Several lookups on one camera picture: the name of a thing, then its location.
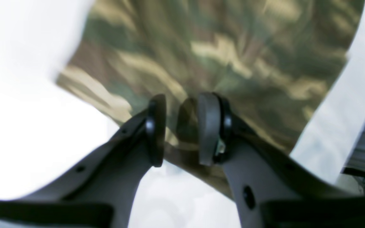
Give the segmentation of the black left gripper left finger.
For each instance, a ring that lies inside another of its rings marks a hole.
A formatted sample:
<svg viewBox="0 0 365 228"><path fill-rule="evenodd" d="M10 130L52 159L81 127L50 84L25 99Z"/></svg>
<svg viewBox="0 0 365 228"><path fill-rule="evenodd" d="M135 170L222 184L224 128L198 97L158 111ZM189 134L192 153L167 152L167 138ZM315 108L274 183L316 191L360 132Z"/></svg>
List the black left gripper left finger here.
<svg viewBox="0 0 365 228"><path fill-rule="evenodd" d="M41 189L0 200L0 228L127 228L141 179L163 163L165 95Z"/></svg>

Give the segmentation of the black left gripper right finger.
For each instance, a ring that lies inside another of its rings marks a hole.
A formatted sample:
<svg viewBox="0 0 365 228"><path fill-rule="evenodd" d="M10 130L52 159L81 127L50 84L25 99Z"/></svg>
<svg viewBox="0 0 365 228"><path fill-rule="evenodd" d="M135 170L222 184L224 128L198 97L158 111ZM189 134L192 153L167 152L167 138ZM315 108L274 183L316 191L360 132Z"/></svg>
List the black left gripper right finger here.
<svg viewBox="0 0 365 228"><path fill-rule="evenodd" d="M242 228L365 228L365 196L329 185L255 134L227 99L197 101L199 162L226 175Z"/></svg>

